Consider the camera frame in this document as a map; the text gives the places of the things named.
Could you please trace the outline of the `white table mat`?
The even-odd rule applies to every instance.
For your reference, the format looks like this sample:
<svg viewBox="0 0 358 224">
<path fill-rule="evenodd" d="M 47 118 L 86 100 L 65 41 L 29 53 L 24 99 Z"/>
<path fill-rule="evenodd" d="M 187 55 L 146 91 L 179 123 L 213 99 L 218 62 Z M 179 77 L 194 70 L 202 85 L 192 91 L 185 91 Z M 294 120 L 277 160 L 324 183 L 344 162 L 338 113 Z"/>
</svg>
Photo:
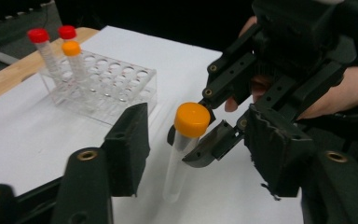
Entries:
<svg viewBox="0 0 358 224">
<path fill-rule="evenodd" d="M 166 136 L 176 107 L 200 100 L 206 67 L 219 52 L 116 27 L 102 29 L 81 47 L 157 72 L 150 154 L 137 196 L 114 200 L 115 224 L 303 224 L 300 200 L 274 200 L 243 145 L 190 170 L 176 202 L 162 198 L 171 153 Z M 18 194 L 39 187 L 63 174 L 74 151 L 99 146 L 108 130 L 55 106 L 41 77 L 33 75 L 0 96 L 0 183 Z"/>
</svg>

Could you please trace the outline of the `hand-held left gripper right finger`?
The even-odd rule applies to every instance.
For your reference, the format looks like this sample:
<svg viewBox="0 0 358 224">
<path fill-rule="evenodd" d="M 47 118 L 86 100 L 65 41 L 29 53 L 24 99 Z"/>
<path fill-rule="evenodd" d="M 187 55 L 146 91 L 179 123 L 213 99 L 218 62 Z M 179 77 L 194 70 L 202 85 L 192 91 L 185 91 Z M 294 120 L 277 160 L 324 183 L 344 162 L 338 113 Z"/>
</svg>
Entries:
<svg viewBox="0 0 358 224">
<path fill-rule="evenodd" d="M 276 111 L 251 105 L 244 144 L 278 197 L 302 196 L 304 224 L 358 224 L 358 162 L 323 150 Z"/>
</svg>

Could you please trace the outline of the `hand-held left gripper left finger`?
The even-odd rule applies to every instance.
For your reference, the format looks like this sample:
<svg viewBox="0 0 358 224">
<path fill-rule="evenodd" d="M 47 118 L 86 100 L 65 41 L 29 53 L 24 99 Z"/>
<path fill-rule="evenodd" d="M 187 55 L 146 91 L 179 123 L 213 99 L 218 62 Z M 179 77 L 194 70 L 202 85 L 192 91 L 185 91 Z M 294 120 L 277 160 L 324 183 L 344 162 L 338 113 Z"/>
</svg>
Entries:
<svg viewBox="0 0 358 224">
<path fill-rule="evenodd" d="M 132 105 L 100 147 L 69 157 L 50 224 L 114 224 L 112 199 L 137 194 L 149 152 L 148 104 Z"/>
</svg>

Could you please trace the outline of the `orange cap test tube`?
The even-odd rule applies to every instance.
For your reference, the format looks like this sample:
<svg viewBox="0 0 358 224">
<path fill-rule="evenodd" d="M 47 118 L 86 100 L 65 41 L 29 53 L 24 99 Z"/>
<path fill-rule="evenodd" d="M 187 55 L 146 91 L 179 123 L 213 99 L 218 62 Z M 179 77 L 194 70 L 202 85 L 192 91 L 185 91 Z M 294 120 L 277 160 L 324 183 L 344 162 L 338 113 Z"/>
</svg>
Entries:
<svg viewBox="0 0 358 224">
<path fill-rule="evenodd" d="M 82 50 L 80 45 L 73 40 L 66 41 L 62 44 L 62 52 L 66 56 L 72 69 L 72 72 L 75 75 L 77 86 L 81 90 L 86 91 L 89 87 L 88 72 L 83 62 L 83 57 L 81 55 Z"/>
<path fill-rule="evenodd" d="M 178 106 L 173 128 L 173 143 L 168 170 L 166 173 L 163 199 L 168 203 L 178 200 L 189 171 L 183 159 L 198 144 L 209 126 L 209 111 L 197 103 L 183 103 Z"/>
</svg>

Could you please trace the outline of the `red cap test tube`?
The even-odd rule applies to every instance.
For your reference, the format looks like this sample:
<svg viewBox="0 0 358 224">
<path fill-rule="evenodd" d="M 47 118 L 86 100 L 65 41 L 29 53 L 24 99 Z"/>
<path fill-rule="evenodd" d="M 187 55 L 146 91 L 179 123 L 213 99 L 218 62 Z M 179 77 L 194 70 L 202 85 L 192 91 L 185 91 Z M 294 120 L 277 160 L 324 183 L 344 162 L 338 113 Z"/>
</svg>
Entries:
<svg viewBox="0 0 358 224">
<path fill-rule="evenodd" d="M 76 41 L 76 29 L 72 25 L 63 25 L 58 29 L 60 38 L 63 40 L 62 51 L 66 56 L 76 56 L 80 53 Z"/>
<path fill-rule="evenodd" d="M 27 32 L 27 36 L 42 57 L 49 76 L 58 86 L 62 71 L 52 51 L 48 31 L 44 28 L 34 28 Z"/>
</svg>

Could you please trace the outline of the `clear plastic test tube rack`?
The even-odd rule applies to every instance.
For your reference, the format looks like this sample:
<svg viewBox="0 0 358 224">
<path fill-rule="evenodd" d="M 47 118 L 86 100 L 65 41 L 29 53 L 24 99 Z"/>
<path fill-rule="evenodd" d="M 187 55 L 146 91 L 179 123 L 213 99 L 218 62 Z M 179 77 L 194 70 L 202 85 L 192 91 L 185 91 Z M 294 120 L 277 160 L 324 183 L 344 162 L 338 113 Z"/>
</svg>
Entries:
<svg viewBox="0 0 358 224">
<path fill-rule="evenodd" d="M 57 60 L 62 71 L 59 77 L 52 76 L 47 68 L 39 70 L 56 106 L 110 125 L 130 106 L 146 103 L 149 112 L 155 108 L 156 70 L 86 50 L 81 52 L 81 57 L 89 73 L 86 91 L 77 86 L 75 74 L 64 56 Z"/>
</svg>

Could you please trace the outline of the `dark strip with pale dots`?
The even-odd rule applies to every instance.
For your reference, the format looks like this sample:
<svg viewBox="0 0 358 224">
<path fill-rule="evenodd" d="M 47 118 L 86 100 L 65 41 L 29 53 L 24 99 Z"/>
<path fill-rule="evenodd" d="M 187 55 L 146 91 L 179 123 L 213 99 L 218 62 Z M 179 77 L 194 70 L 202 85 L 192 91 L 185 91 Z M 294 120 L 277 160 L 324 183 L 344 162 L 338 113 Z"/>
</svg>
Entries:
<svg viewBox="0 0 358 224">
<path fill-rule="evenodd" d="M 0 0 L 0 21 L 38 10 L 53 0 Z"/>
</svg>

